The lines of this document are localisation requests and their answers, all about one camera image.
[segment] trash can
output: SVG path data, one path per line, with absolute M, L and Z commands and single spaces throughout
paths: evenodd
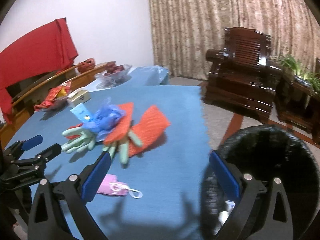
M 244 174 L 271 181 L 279 177 L 288 197 L 294 239 L 299 239 L 319 211 L 319 166 L 304 141 L 274 125 L 241 129 L 217 149 Z M 210 166 L 201 192 L 201 228 L 205 239 L 215 234 L 225 196 Z

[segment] bowl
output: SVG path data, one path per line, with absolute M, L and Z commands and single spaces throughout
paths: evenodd
M 127 75 L 129 70 L 131 69 L 131 65 L 123 65 L 124 70 L 112 73 L 110 75 L 105 76 L 108 71 L 105 70 L 103 72 L 97 73 L 94 75 L 94 78 L 99 81 L 97 88 L 111 88 L 114 87 L 116 84 L 125 82 L 127 79 Z

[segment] tissue box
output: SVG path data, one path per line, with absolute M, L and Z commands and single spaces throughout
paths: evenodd
M 72 108 L 79 105 L 80 103 L 84 103 L 90 99 L 90 93 L 88 90 L 84 89 L 76 89 L 73 91 L 67 99 L 69 106 Z

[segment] floor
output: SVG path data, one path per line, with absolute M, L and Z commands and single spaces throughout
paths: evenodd
M 183 77 L 173 77 L 170 79 L 171 85 L 184 85 L 184 86 L 201 86 L 202 95 L 204 95 L 205 83 L 201 80 L 194 80 Z M 225 106 L 219 107 L 215 105 L 203 105 L 203 117 L 208 127 L 209 145 L 212 149 L 217 149 L 218 146 L 224 142 L 230 135 L 249 126 L 256 126 L 262 124 L 256 119 L 244 116 L 242 114 L 236 114 L 232 110 L 227 110 Z M 268 124 L 275 124 L 285 130 L 292 132 L 296 137 L 305 141 L 318 164 L 320 165 L 320 146 L 314 144 L 312 141 L 312 135 L 305 131 L 292 126 L 289 123 L 280 122 L 278 120 L 275 106 L 271 111 Z

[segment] curtain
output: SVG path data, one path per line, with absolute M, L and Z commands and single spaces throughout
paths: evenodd
M 222 49 L 225 27 L 271 35 L 271 55 L 292 54 L 309 70 L 320 57 L 320 27 L 303 0 L 149 0 L 155 63 L 174 76 L 206 79 L 207 49 Z

